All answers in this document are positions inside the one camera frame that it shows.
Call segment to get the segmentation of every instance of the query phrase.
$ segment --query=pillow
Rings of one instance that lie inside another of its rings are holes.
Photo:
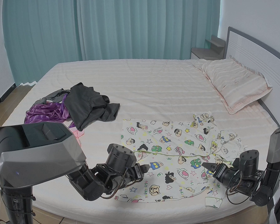
[[[260,99],[272,90],[264,76],[233,59],[194,64],[213,84],[229,114]]]

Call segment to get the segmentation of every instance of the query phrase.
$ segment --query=cartoon print shirt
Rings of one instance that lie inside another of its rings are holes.
[[[207,188],[205,204],[220,207],[226,189],[201,164],[224,162],[231,166],[244,147],[235,132],[216,126],[211,112],[194,114],[191,122],[125,119],[122,129],[122,145],[134,151],[137,161],[149,164],[150,169],[142,182],[119,190],[116,200],[179,200]]]

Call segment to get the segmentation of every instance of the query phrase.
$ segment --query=blue star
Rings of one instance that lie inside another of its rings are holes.
[[[132,187],[132,188],[130,189],[130,192],[136,192],[136,190],[137,190],[137,189],[135,189],[135,188]]]

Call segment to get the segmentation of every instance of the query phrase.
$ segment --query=curtain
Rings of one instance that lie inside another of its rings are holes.
[[[4,0],[3,29],[16,84],[60,62],[189,59],[218,34],[220,0]]]

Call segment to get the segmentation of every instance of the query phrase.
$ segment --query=headboard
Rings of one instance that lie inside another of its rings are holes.
[[[272,84],[272,91],[258,100],[280,125],[280,53],[260,40],[232,27],[228,28],[223,58],[235,58],[243,65],[261,72]]]

